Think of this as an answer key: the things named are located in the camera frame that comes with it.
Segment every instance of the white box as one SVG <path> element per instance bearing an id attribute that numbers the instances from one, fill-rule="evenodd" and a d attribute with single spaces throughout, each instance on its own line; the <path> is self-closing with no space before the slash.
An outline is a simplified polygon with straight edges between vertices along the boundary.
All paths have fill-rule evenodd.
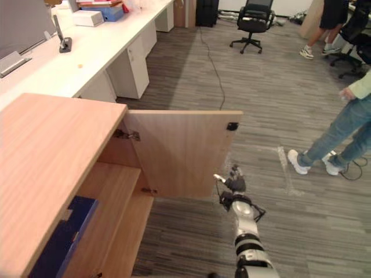
<path id="1" fill-rule="evenodd" d="M 94 27 L 103 22 L 102 12 L 95 10 L 78 10 L 72 14 L 72 19 L 80 26 Z"/>

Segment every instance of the power cord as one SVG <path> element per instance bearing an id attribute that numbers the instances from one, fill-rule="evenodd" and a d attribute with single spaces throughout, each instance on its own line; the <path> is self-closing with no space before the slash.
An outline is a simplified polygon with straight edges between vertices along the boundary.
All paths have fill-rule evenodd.
<path id="1" fill-rule="evenodd" d="M 349 181 L 356 181 L 356 180 L 359 180 L 361 177 L 362 177 L 362 174 L 363 174 L 363 171 L 362 171 L 362 168 L 367 166 L 368 165 L 368 160 L 367 158 L 365 158 L 364 156 L 361 156 L 360 159 L 363 159 L 364 163 L 361 164 L 361 163 L 358 163 L 356 162 L 355 160 L 353 160 L 352 162 L 359 168 L 359 176 L 357 178 L 350 178 L 350 177 L 347 177 L 345 174 L 348 172 L 349 170 L 349 164 L 347 165 L 347 168 L 344 170 L 344 171 L 341 171 L 340 172 L 340 175 L 343 176 L 343 178 L 345 178 L 346 180 L 349 180 Z"/>
<path id="2" fill-rule="evenodd" d="M 201 29 L 201 27 L 198 27 L 198 29 L 199 29 L 199 32 L 200 32 L 201 42 L 202 42 L 202 43 L 207 47 L 207 49 L 208 49 L 208 58 L 210 59 L 212 65 L 213 65 L 213 68 L 214 68 L 215 74 L 216 74 L 216 76 L 217 76 L 218 79 L 219 79 L 219 86 L 220 86 L 220 90 L 221 90 L 221 93 L 222 93 L 222 96 L 223 96 L 223 101 L 222 101 L 221 104 L 220 104 L 219 110 L 222 110 L 222 109 L 223 109 L 223 105 L 224 105 L 224 103 L 225 103 L 225 91 L 224 91 L 224 89 L 223 89 L 223 85 L 221 84 L 221 79 L 220 79 L 220 76 L 219 76 L 218 70 L 216 69 L 215 64 L 214 64 L 214 61 L 213 61 L 213 59 L 212 59 L 212 57 L 211 57 L 211 54 L 210 54 L 210 47 L 209 47 L 209 45 L 208 45 L 208 44 L 203 40 L 203 37 L 202 37 L 202 29 Z"/>

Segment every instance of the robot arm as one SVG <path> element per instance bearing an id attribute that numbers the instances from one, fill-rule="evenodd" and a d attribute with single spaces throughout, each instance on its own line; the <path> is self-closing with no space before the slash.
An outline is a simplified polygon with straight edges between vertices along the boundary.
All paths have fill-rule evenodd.
<path id="1" fill-rule="evenodd" d="M 231 190 L 222 194 L 219 194 L 218 190 L 218 194 L 220 204 L 235 217 L 235 278 L 279 278 L 257 230 L 256 223 L 265 214 L 265 210 L 253 204 L 245 195 L 246 184 L 241 170 L 234 166 L 230 178 L 225 179 L 217 174 L 214 178 Z"/>

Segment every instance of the floor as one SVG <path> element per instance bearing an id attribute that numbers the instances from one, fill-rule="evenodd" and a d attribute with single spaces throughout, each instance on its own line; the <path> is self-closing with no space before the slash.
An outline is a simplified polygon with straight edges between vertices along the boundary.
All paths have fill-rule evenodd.
<path id="1" fill-rule="evenodd" d="M 347 65 L 330 67 L 320 46 L 315 60 L 301 57 L 298 28 L 286 23 L 254 35 L 263 53 L 248 46 L 243 55 L 241 45 L 228 47 L 246 36 L 234 24 L 201 29 L 225 91 L 223 109 L 244 112 L 225 170 L 238 163 L 247 194 L 268 211 L 259 233 L 281 278 L 371 277 L 370 167 L 347 181 L 328 176 L 319 162 L 299 176 L 285 159 L 284 152 L 305 150 L 328 127 L 344 105 L 338 92 L 354 81 L 337 78 Z M 131 109 L 219 109 L 222 92 L 200 29 L 158 33 L 147 63 L 150 85 L 142 99 L 119 102 Z M 357 171 L 351 166 L 350 176 Z M 133 275 L 233 277 L 233 241 L 232 215 L 216 195 L 157 199 Z"/>

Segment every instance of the black shorts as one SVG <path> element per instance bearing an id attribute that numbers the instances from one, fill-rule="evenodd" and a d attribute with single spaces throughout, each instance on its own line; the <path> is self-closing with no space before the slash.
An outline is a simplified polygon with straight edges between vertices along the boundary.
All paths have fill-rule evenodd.
<path id="1" fill-rule="evenodd" d="M 344 24 L 348 19 L 348 0 L 325 0 L 319 27 L 334 29 L 338 24 Z"/>

